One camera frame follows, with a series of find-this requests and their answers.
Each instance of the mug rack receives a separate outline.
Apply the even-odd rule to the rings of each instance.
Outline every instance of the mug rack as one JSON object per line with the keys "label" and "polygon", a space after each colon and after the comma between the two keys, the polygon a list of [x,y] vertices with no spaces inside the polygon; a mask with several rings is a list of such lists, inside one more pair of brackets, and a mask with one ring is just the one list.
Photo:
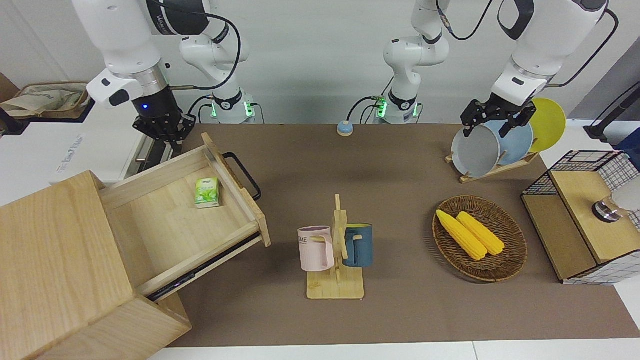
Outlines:
{"label": "mug rack", "polygon": [[340,194],[335,194],[332,239],[335,265],[322,272],[307,272],[307,298],[319,299],[362,299],[364,280],[362,268],[352,268],[342,264],[348,259],[344,234],[347,229],[347,211],[340,205]]}

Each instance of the yellow corn cob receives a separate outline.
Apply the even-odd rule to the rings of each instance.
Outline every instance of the yellow corn cob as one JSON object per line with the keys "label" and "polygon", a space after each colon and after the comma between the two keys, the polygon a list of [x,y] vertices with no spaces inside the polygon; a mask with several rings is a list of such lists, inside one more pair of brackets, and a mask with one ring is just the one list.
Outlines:
{"label": "yellow corn cob", "polygon": [[436,214],[444,229],[473,260],[484,259],[486,248],[466,227],[442,210],[436,210]]}
{"label": "yellow corn cob", "polygon": [[504,250],[502,240],[486,228],[480,221],[474,219],[468,213],[461,211],[456,217],[458,221],[464,225],[478,240],[486,247],[491,255],[500,254]]}

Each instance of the black metal handle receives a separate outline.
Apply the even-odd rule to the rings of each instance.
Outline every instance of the black metal handle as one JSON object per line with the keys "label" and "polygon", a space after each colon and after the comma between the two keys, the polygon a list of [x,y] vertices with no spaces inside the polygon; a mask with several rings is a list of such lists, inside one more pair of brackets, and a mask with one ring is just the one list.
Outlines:
{"label": "black metal handle", "polygon": [[260,190],[258,183],[256,183],[255,180],[253,180],[253,177],[251,176],[251,174],[249,174],[249,171],[246,169],[246,167],[244,167],[244,165],[242,164],[242,161],[240,161],[240,159],[238,159],[238,157],[233,152],[225,152],[224,154],[222,154],[222,156],[225,159],[232,158],[236,162],[240,170],[244,172],[244,176],[246,176],[246,178],[249,179],[249,182],[251,183],[251,185],[256,191],[255,195],[252,196],[254,201],[260,200],[260,198],[262,197],[262,190]]}

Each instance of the small green box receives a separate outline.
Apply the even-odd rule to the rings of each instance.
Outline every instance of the small green box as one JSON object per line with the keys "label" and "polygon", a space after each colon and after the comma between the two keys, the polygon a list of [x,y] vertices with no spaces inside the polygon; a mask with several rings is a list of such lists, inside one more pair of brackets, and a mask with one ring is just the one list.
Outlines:
{"label": "small green box", "polygon": [[207,177],[196,183],[196,208],[213,208],[219,206],[218,178]]}

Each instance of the brown tabletop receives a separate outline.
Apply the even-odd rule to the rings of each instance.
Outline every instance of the brown tabletop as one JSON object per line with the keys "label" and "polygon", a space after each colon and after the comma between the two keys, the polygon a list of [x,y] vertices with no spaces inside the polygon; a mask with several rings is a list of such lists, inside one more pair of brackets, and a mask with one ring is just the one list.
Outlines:
{"label": "brown tabletop", "polygon": [[[631,338],[639,331],[613,287],[561,285],[520,200],[545,171],[529,166],[459,184],[443,161],[452,125],[198,125],[236,153],[262,188],[273,245],[256,245],[180,291],[193,330],[174,347]],[[308,300],[296,230],[330,225],[333,194],[350,222],[374,227],[363,300]],[[520,224],[529,259],[515,278],[473,284],[429,253],[437,205],[477,195]]]}

